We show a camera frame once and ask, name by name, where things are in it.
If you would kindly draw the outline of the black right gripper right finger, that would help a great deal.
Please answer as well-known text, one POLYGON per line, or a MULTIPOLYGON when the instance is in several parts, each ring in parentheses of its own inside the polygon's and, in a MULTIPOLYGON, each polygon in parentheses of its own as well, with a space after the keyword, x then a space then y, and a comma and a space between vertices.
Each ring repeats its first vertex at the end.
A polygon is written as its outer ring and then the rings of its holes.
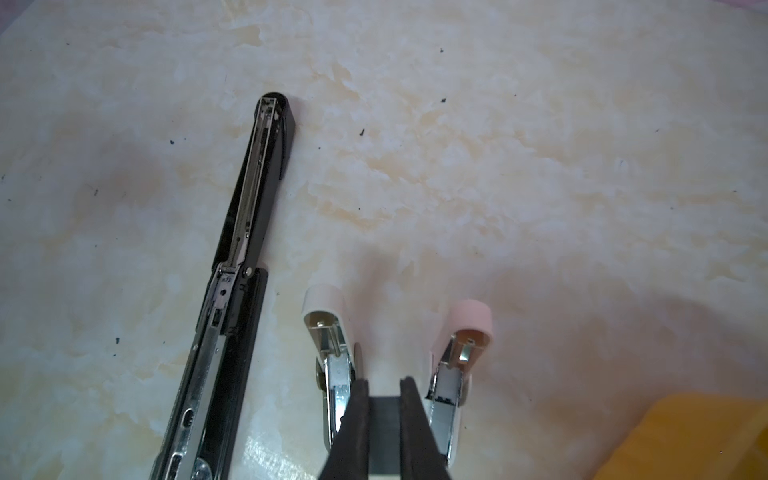
POLYGON ((401 478, 450 480, 412 377, 400 381, 399 414, 401 478))

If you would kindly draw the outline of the black stapler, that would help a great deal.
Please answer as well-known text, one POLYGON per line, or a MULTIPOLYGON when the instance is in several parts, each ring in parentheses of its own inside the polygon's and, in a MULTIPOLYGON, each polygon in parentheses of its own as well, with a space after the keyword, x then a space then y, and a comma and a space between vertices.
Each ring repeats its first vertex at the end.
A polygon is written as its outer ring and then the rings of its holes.
POLYGON ((153 479, 229 475, 268 281, 259 259, 294 133, 288 98, 263 95, 153 479))

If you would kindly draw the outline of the white pink stapler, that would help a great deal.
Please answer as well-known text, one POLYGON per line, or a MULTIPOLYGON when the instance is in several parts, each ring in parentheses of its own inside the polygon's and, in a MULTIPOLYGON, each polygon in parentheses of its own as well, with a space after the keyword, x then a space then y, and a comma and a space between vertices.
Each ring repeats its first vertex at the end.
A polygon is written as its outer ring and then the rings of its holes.
POLYGON ((472 370, 492 344, 493 334, 490 307, 474 299, 461 300, 449 309, 431 347, 424 406, 438 452, 448 467, 458 449, 472 370))

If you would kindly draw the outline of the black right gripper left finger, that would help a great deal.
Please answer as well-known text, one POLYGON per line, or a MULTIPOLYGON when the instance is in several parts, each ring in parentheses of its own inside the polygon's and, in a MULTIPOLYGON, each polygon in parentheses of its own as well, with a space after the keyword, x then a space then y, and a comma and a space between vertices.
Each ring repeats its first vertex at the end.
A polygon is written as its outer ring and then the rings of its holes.
POLYGON ((369 474, 370 397, 368 381, 357 379, 341 428, 336 435, 319 480, 366 480, 369 474))

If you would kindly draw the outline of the stapler metal magazine part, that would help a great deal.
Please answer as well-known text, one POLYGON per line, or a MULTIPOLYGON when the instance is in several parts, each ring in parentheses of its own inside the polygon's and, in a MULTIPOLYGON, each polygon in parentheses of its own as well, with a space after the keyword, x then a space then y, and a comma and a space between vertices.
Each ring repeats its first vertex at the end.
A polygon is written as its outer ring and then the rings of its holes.
POLYGON ((331 448, 341 429, 352 395, 352 384, 364 376, 362 346, 340 289, 310 287, 302 320, 316 348, 315 377, 323 398, 324 442, 331 448))

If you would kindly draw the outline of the silver staple strip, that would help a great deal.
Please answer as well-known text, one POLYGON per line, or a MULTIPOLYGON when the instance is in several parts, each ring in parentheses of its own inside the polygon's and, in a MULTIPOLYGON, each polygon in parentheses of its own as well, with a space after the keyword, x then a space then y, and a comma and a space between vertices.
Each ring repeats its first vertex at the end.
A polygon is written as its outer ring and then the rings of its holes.
POLYGON ((368 472, 378 476, 400 476, 400 398, 369 398, 368 472))

